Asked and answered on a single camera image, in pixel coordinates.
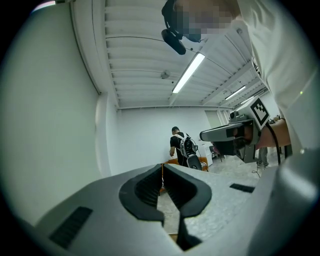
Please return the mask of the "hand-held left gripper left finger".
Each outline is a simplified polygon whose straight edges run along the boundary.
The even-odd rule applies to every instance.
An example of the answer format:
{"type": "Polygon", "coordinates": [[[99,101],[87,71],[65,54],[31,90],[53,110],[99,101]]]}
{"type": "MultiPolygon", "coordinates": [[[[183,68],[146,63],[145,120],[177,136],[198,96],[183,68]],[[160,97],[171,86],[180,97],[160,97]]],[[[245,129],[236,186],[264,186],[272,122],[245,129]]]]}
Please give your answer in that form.
{"type": "Polygon", "coordinates": [[[50,255],[176,256],[157,210],[161,187],[160,164],[99,179],[48,211],[36,232],[50,255]]]}

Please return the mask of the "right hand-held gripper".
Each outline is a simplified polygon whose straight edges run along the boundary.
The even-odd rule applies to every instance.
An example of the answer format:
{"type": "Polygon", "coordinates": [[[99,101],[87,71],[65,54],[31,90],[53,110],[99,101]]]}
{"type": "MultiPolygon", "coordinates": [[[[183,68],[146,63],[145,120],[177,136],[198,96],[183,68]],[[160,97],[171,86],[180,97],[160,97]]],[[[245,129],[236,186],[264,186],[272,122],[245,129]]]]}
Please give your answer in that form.
{"type": "Polygon", "coordinates": [[[244,163],[254,163],[256,144],[261,137],[261,131],[270,118],[265,105],[256,96],[230,113],[229,123],[223,126],[201,131],[199,138],[211,142],[214,151],[219,155],[237,156],[244,163]],[[252,126],[252,141],[243,147],[235,145],[235,138],[241,134],[244,126],[252,126]]]}

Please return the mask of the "person's right hand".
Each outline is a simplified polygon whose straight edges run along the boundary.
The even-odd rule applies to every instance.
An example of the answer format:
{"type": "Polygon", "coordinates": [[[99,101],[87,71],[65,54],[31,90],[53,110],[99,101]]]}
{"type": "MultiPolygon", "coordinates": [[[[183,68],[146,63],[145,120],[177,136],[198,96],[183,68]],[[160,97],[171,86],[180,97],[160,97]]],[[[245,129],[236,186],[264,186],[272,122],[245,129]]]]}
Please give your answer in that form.
{"type": "Polygon", "coordinates": [[[243,125],[233,130],[234,144],[241,148],[249,145],[253,138],[253,128],[251,125],[243,125]]]}

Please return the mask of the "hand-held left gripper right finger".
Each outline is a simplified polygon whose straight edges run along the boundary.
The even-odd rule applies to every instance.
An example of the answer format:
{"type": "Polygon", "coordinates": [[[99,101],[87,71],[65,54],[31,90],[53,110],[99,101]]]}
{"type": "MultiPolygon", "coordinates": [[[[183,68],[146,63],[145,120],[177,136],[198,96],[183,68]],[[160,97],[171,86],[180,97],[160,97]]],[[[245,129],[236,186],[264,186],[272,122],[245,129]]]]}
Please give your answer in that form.
{"type": "Polygon", "coordinates": [[[261,177],[240,212],[205,241],[186,238],[181,256],[317,256],[320,151],[287,158],[261,177]]]}

